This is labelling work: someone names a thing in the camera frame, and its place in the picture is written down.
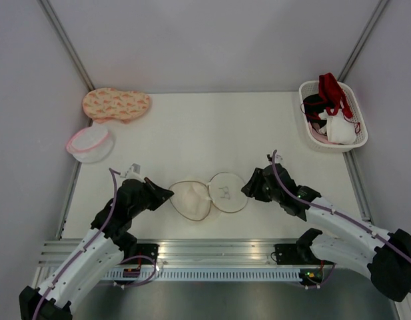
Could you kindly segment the red bra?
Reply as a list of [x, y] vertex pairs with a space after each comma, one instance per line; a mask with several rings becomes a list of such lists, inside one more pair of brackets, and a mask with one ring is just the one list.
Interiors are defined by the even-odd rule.
[[360, 122], [351, 121], [353, 114], [348, 104], [346, 94], [332, 73], [319, 76], [318, 93], [316, 94], [319, 94], [324, 101], [331, 101], [334, 104], [335, 108], [332, 113], [329, 110], [326, 111], [329, 115], [336, 115], [340, 111], [347, 121], [354, 124], [356, 133], [361, 131]]

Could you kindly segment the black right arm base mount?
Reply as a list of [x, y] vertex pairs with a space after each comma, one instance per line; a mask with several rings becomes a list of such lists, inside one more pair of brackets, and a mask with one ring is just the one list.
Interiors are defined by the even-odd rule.
[[294, 243], [274, 245], [274, 259], [277, 265], [307, 265], [308, 262], [298, 253]]

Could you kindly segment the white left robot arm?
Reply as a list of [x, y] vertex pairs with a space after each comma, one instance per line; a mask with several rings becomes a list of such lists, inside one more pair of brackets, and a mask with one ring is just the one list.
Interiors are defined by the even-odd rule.
[[19, 295], [22, 319], [72, 319], [82, 300], [105, 274], [137, 258], [132, 220], [155, 211], [174, 195], [149, 178], [126, 179], [113, 185], [113, 197], [98, 212], [74, 251], [42, 284]]

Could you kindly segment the white bra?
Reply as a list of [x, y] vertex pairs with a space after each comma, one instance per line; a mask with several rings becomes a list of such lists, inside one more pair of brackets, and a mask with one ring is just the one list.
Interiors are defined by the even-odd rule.
[[329, 115], [324, 111], [319, 114], [319, 117], [326, 121], [326, 124], [318, 130], [325, 143], [351, 145], [355, 142], [355, 126], [347, 121], [340, 111], [336, 115]]

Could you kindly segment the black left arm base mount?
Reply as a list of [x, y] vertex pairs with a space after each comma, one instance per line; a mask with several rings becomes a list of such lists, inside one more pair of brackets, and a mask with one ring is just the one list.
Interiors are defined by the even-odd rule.
[[157, 262], [159, 245], [156, 243], [138, 243], [133, 263], [137, 265], [152, 265]]

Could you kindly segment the cream mesh laundry bag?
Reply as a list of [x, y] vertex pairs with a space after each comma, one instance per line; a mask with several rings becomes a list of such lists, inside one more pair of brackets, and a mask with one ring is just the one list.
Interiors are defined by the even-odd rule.
[[242, 211], [248, 203], [247, 196], [241, 191], [244, 185], [241, 177], [224, 171], [207, 182], [185, 179], [169, 187], [173, 192], [170, 202], [185, 219], [200, 222], [209, 216], [212, 209], [228, 214]]

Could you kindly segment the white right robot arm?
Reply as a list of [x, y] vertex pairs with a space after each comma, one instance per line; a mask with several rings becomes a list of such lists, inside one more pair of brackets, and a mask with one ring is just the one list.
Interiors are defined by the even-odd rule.
[[411, 294], [411, 236], [356, 220], [319, 192], [297, 185], [276, 161], [256, 168], [248, 182], [232, 173], [218, 173], [209, 183], [184, 180], [165, 191], [166, 202], [184, 219], [203, 222], [212, 208], [233, 216], [249, 199], [276, 203], [282, 211], [312, 225], [296, 240], [303, 263], [317, 260], [347, 267], [371, 281], [387, 298], [401, 302]]

